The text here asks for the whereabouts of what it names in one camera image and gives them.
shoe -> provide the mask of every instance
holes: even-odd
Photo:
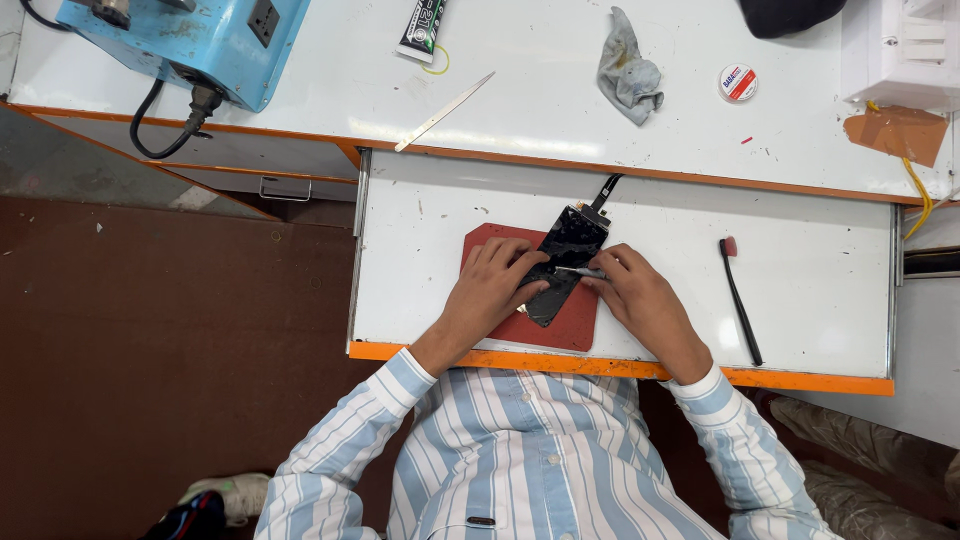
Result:
[[[177,504],[183,504],[203,491],[216,491],[224,498],[227,527],[242,527],[260,515],[267,501],[267,482],[263,473],[246,473],[224,479],[202,479],[190,484]]]

power socket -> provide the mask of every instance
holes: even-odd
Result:
[[[274,36],[276,24],[280,21],[280,13],[276,12],[274,3],[270,0],[257,0],[253,5],[253,11],[250,18],[247,19],[247,26],[253,30],[253,34],[260,40],[263,48],[270,46],[270,39]]]

glue tube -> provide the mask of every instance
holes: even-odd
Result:
[[[432,62],[433,44],[437,40],[440,17],[444,15],[445,6],[446,0],[417,0],[407,32],[400,39],[396,51],[426,63]]]

phone display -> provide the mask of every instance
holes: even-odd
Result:
[[[549,255],[550,260],[536,264],[520,282],[520,285],[538,280],[546,280],[550,283],[550,288],[527,302],[527,317],[530,320],[544,328],[550,325],[566,302],[566,298],[573,292],[573,287],[580,281],[579,274],[555,272],[556,267],[587,266],[587,263],[600,250],[600,246],[607,240],[608,233],[605,226],[586,217],[573,206],[567,206],[561,212],[560,217],[537,248]]]

drawer handle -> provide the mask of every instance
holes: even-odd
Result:
[[[306,198],[301,199],[300,197],[293,197],[291,195],[267,195],[263,192],[266,189],[266,185],[263,184],[263,181],[276,182],[276,178],[270,176],[261,176],[260,177],[260,197],[263,199],[274,199],[275,201],[290,201],[292,203],[309,203],[310,196],[313,195],[313,181],[306,181]]]

